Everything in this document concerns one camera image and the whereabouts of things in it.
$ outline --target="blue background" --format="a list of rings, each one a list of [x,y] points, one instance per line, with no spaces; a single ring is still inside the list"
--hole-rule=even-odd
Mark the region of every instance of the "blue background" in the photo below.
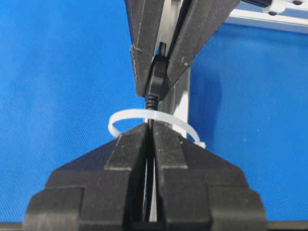
[[[308,219],[307,45],[223,25],[192,67],[190,124],[244,170],[270,220]],[[0,221],[21,221],[53,169],[110,141],[112,113],[143,108],[129,47],[123,0],[1,3]]]

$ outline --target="white cable tie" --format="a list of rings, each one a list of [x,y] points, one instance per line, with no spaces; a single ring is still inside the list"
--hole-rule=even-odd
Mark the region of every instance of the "white cable tie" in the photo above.
[[[174,117],[173,115],[159,111],[146,110],[146,109],[129,109],[116,112],[109,118],[108,130],[112,136],[118,137],[121,134],[121,132],[117,130],[113,124],[123,119],[137,119],[137,118],[153,119],[178,126],[181,129],[185,130],[193,138],[194,142],[197,145],[199,145],[202,148],[205,148],[205,143],[200,141],[198,133],[193,129],[192,126]]]

